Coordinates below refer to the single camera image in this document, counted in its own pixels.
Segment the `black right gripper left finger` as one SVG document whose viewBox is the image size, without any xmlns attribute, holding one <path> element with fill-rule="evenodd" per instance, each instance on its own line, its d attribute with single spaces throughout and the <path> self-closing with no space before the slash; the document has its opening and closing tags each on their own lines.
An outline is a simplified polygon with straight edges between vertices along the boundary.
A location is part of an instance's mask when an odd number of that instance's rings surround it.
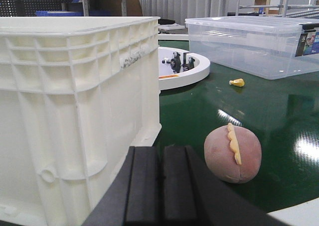
<svg viewBox="0 0 319 226">
<path fill-rule="evenodd" d="M 159 163 L 155 147 L 131 146 L 117 176 L 85 226 L 160 225 Z"/>
</svg>

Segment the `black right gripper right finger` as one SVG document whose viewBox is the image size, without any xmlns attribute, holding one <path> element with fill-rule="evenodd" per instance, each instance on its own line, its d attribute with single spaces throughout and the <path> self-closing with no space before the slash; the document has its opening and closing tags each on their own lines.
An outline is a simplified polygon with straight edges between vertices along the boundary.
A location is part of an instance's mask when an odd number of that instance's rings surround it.
<svg viewBox="0 0 319 226">
<path fill-rule="evenodd" d="M 191 146 L 163 151 L 166 226 L 282 226 L 214 176 Z"/>
</svg>

